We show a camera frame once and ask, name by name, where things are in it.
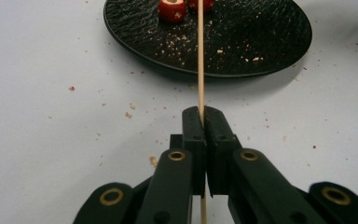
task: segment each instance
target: tomato slice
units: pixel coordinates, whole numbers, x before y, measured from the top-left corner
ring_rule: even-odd
[[[166,22],[177,23],[186,16],[185,0],[160,0],[158,3],[159,18]]]
[[[213,8],[213,0],[203,0],[203,12],[207,13]],[[199,0],[187,0],[188,7],[193,11],[199,11]]]

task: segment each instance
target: bolt hole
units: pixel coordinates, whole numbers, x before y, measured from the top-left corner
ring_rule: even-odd
[[[292,219],[295,223],[307,223],[307,217],[300,212],[292,213],[292,215],[290,215],[290,219]]]
[[[257,154],[251,151],[243,151],[241,157],[247,161],[256,161],[258,159]]]
[[[161,211],[154,215],[154,221],[157,224],[166,224],[170,221],[171,215],[168,212]]]
[[[115,205],[121,202],[124,192],[118,188],[107,189],[100,197],[100,203],[105,206]]]
[[[344,191],[332,187],[324,187],[322,189],[322,195],[330,202],[348,205],[351,203],[351,197]]]
[[[168,158],[172,161],[182,161],[185,159],[185,153],[181,151],[174,151],[168,154]]]

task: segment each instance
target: brass screw hole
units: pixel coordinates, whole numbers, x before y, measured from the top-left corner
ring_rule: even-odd
[[[118,188],[107,189],[100,197],[100,203],[105,206],[115,205],[121,202],[124,192]]]
[[[168,158],[172,161],[182,161],[186,157],[185,153],[181,151],[174,151],[168,154]]]
[[[322,195],[330,202],[339,205],[348,205],[351,203],[351,197],[344,191],[332,187],[324,187]]]
[[[251,151],[243,151],[241,157],[247,161],[257,161],[258,155]]]

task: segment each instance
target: white table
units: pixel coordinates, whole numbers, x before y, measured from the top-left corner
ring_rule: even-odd
[[[358,194],[358,1],[296,2],[309,52],[267,77],[207,79],[206,103],[294,186]],[[194,77],[158,73],[113,39],[103,4],[0,0],[0,223],[72,223],[101,185],[141,183],[198,103]],[[210,223],[232,223],[227,197],[207,204]]]

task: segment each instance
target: black plate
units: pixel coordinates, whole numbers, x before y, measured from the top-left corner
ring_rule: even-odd
[[[105,24],[123,47],[158,67],[197,74],[197,13],[179,24],[158,19],[158,0],[107,0]],[[204,15],[205,76],[253,77],[277,72],[310,47],[312,30],[291,0],[215,0]]]

